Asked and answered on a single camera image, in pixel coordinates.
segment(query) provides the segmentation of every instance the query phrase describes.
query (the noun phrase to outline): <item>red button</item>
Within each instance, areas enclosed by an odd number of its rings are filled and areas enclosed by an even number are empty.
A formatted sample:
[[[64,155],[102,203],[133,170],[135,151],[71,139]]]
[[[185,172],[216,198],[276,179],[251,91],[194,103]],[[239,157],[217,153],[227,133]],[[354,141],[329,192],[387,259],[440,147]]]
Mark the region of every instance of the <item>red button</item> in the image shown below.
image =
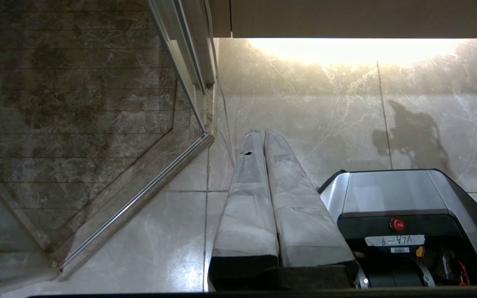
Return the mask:
[[[390,222],[390,228],[395,232],[403,232],[406,228],[406,224],[402,219],[394,219]]]

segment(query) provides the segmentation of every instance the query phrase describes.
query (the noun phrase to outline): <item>grey marble floor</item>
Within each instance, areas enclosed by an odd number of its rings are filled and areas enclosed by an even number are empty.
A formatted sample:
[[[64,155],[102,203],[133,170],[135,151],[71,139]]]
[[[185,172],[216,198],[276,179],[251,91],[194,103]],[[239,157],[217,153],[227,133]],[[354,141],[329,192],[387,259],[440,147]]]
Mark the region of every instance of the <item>grey marble floor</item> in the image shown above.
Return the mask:
[[[440,168],[477,201],[477,40],[454,49],[401,66],[384,55],[321,65],[221,40],[231,138],[219,97],[214,144],[79,272],[3,296],[202,291],[233,173],[230,143],[237,149],[251,129],[282,133],[317,185],[340,168]]]

